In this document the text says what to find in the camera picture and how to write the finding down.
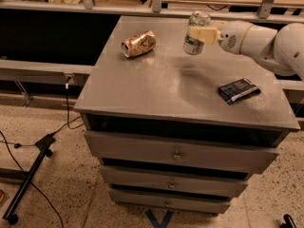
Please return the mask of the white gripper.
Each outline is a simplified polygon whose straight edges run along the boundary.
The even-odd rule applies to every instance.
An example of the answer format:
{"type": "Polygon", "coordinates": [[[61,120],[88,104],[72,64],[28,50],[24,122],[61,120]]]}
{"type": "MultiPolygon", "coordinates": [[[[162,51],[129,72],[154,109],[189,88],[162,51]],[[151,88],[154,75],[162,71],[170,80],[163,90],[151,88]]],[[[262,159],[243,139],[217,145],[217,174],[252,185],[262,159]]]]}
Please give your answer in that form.
{"type": "Polygon", "coordinates": [[[212,20],[208,27],[191,27],[188,34],[191,38],[208,45],[215,44],[220,37],[220,47],[230,53],[240,54],[241,44],[252,23],[243,21],[212,20]]]}

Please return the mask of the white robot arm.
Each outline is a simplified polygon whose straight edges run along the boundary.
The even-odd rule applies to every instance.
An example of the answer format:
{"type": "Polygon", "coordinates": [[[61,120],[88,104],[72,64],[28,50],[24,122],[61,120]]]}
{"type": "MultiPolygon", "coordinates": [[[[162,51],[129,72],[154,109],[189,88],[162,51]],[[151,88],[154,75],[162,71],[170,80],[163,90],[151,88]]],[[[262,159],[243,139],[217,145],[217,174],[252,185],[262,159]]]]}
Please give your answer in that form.
{"type": "Polygon", "coordinates": [[[226,52],[250,57],[274,74],[296,74],[304,80],[304,25],[301,23],[276,30],[243,21],[212,21],[207,26],[190,26],[188,34],[204,44],[218,43],[226,52]]]}

